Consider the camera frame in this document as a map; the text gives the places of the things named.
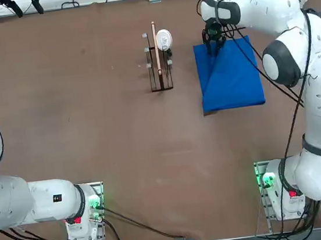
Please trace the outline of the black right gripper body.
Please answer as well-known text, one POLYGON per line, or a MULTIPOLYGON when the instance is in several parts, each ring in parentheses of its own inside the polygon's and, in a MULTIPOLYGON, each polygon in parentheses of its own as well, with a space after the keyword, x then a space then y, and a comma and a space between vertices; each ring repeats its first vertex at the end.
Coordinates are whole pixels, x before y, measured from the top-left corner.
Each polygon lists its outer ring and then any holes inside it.
POLYGON ((211 22, 205 24, 205 39, 212 40, 218 39, 222 36, 222 27, 217 22, 211 22))

